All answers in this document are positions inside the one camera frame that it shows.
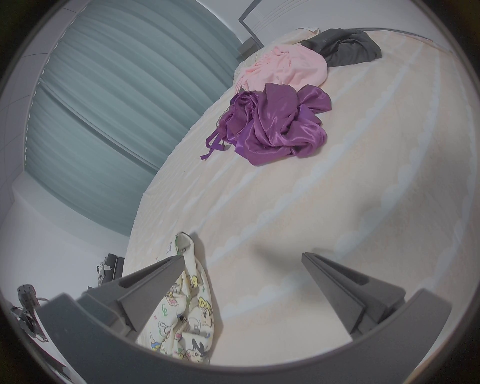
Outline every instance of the black garment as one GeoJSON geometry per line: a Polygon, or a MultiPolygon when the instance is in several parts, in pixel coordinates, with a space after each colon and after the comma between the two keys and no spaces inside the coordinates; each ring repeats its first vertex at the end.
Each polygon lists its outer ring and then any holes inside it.
{"type": "Polygon", "coordinates": [[[382,58],[380,47],[359,29],[329,29],[301,44],[322,55],[328,67],[341,67],[382,58]]]}

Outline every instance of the beige bed sheet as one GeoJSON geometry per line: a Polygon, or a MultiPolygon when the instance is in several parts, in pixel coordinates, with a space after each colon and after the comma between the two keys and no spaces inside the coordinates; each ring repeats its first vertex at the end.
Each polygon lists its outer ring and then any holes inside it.
{"type": "Polygon", "coordinates": [[[381,60],[329,69],[322,89],[333,110],[319,115],[328,141],[315,156],[256,168],[231,148],[201,161],[232,87],[143,196],[124,274],[163,259],[176,233],[192,235],[214,297],[211,364],[278,364],[350,341],[303,252],[402,286],[407,299],[428,287],[451,301],[436,347],[473,294],[478,96],[460,62],[434,43],[369,35],[381,60]]]}

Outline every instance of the curtain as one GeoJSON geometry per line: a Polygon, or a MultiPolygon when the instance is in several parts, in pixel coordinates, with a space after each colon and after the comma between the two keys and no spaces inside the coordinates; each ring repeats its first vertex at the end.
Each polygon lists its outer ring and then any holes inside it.
{"type": "Polygon", "coordinates": [[[157,171],[231,86],[240,45],[195,0],[94,0],[40,77],[26,171],[129,236],[157,171]]]}

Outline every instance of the pink garment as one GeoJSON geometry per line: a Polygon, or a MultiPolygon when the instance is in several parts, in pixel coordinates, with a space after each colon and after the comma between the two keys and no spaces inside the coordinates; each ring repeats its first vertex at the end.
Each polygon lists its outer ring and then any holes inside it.
{"type": "Polygon", "coordinates": [[[327,79],[327,63],[318,53],[300,44],[278,45],[254,65],[242,68],[235,93],[262,92],[266,83],[290,85],[298,92],[306,85],[320,86],[327,79]]]}

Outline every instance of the pillow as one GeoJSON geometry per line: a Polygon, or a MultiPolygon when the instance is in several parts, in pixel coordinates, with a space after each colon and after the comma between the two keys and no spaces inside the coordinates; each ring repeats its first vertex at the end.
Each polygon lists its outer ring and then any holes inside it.
{"type": "Polygon", "coordinates": [[[268,44],[266,47],[256,51],[246,60],[242,61],[237,67],[237,69],[235,70],[235,73],[233,75],[233,83],[235,84],[237,82],[238,76],[240,74],[240,70],[243,67],[251,67],[257,62],[257,60],[261,56],[263,56],[264,53],[271,51],[275,46],[283,45],[283,44],[297,44],[303,40],[308,40],[311,37],[317,36],[319,33],[320,33],[320,29],[318,28],[317,29],[299,28],[299,29],[296,29],[295,31],[292,31],[290,33],[287,33],[286,35],[279,37],[277,40],[268,44]]]}

